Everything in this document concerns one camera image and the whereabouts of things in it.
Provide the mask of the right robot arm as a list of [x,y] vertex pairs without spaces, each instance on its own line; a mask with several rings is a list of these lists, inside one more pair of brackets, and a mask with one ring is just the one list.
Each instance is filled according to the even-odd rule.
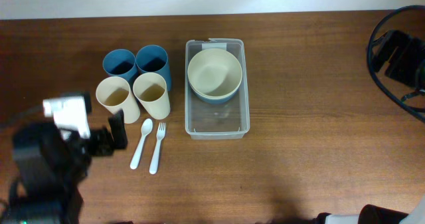
[[399,30],[387,31],[373,41],[371,66],[379,72],[387,62],[384,75],[411,88],[424,89],[424,41]]

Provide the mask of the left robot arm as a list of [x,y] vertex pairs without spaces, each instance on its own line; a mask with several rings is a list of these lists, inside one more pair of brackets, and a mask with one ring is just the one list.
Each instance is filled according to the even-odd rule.
[[93,157],[111,156],[128,144],[124,112],[109,117],[110,127],[77,131],[64,139],[54,122],[30,124],[13,136],[13,159],[20,176],[9,191],[2,223],[78,223],[83,198],[78,184]]

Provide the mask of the blue bowl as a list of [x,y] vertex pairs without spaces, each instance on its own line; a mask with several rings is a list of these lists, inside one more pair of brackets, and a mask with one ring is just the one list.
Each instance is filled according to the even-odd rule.
[[236,96],[236,94],[238,93],[238,90],[234,91],[232,94],[224,97],[224,98],[207,98],[206,96],[203,96],[201,94],[199,94],[194,88],[193,86],[190,84],[189,85],[191,90],[195,93],[195,95],[201,99],[202,101],[209,103],[209,104],[223,104],[225,102],[228,102],[229,100],[231,100],[234,96]]

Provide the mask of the cream bowl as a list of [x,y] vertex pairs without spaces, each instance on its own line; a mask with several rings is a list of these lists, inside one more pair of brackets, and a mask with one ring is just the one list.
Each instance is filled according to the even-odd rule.
[[191,88],[209,100],[232,96],[242,83],[242,66],[238,59],[223,49],[206,49],[189,62],[187,76]]

